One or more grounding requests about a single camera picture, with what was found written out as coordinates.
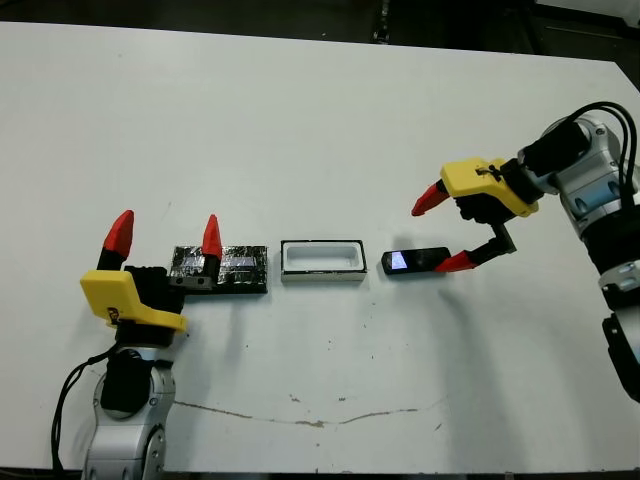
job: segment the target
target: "black cable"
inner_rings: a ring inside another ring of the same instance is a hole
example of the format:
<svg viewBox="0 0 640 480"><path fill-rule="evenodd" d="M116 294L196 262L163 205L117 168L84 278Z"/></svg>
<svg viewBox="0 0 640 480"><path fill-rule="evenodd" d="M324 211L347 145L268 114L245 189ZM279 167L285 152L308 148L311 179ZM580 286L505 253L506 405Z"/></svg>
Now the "black cable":
<svg viewBox="0 0 640 480"><path fill-rule="evenodd" d="M620 160L618 161L618 190L620 195L620 202L622 202L622 185L624 185L624 168L623 162L627 155L627 146L629 143L629 128L627 123L624 121L623 117L615 110L609 109L607 107L602 107L601 109L604 112L607 112L609 115L616 117L620 125L622 126L622 150L620 151Z"/></svg>
<svg viewBox="0 0 640 480"><path fill-rule="evenodd" d="M565 119L565 121L573 122L580 115L586 112L589 112L591 110L602 110L610 114L613 114L611 111L614 110L620 114L620 115L614 115L614 117L616 117L616 119L618 119L618 121L620 122L620 125L622 126L622 130L623 130L623 152L620 156L620 160L618 163L620 203L622 208L625 208L625 209L633 208L633 205L634 205L633 195L635 193L633 189L633 173L635 169L636 150L638 146L638 136L637 136L638 134L636 131L636 124L633 121L633 117L631 117L629 112L624 107L614 102L590 103L589 105L585 105L584 107L579 108L578 110L573 112L571 115L569 115ZM624 118L624 120L626 121L626 125L625 125L625 122L621 120L620 116ZM629 146L629 158L627 160L627 176L625 178L623 170L624 170L624 162L625 162L624 154L626 153L625 146L627 145Z"/></svg>
<svg viewBox="0 0 640 480"><path fill-rule="evenodd" d="M62 427L62 407L64 405L64 401L67 398L69 391L73 388L78 380L80 380L80 376L82 375L83 370L89 365L94 365L98 362L101 362L110 356L112 356L116 351L120 348L120 344L116 342L109 350L100 355L96 355L95 357L89 358L86 362L81 363L67 376L67 379L64 381L64 385L62 386L62 390L60 391L60 397L58 398L58 404L56 405L56 411L53 415L53 423L51 424L51 463L53 466L53 474L57 479L65 478L64 467L62 466L62 462L60 462L60 429Z"/></svg>

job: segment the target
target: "white table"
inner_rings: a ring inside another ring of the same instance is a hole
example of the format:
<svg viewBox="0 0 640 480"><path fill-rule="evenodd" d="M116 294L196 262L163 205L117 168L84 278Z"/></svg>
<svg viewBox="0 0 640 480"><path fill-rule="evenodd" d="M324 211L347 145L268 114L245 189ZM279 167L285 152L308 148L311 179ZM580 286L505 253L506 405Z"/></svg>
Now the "white table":
<svg viewBox="0 0 640 480"><path fill-rule="evenodd" d="M557 198L476 271L391 280L379 265L390 248L484 243L453 202L409 215L440 165L515 155L602 99L640 121L605 62L0 24L0 464L50 466L64 377L113 341L78 280L131 208L135 265L200 242L211 212L224 243L270 249L268 295L184 309L168 470L638 466L640 406ZM367 278L282 285L280 240L296 238L362 239ZM65 407L68 468L92 433L92 370Z"/></svg>

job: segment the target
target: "smartphone screen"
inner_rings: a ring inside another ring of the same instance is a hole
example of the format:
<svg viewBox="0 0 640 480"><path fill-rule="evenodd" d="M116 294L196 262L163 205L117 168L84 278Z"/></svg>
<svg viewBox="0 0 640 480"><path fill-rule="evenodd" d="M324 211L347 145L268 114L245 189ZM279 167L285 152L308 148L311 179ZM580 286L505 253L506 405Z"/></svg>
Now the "smartphone screen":
<svg viewBox="0 0 640 480"><path fill-rule="evenodd" d="M382 269L387 275L432 272L451 253L446 247L396 250L382 254Z"/></svg>

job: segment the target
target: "dark background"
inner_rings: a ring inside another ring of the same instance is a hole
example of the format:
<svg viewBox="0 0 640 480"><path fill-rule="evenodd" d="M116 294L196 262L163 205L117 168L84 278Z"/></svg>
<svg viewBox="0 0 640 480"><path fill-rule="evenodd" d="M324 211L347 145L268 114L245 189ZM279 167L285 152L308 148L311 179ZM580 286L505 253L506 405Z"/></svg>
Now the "dark background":
<svg viewBox="0 0 640 480"><path fill-rule="evenodd" d="M611 60L640 88L640 29L533 0L0 0L0 20Z"/></svg>

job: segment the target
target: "blue light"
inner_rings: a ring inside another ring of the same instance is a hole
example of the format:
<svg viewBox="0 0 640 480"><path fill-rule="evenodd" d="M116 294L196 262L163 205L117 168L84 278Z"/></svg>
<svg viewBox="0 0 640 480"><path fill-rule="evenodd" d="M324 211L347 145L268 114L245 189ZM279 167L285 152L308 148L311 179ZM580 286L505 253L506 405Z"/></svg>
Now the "blue light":
<svg viewBox="0 0 640 480"><path fill-rule="evenodd" d="M407 268L402 252L391 252L391 270Z"/></svg>

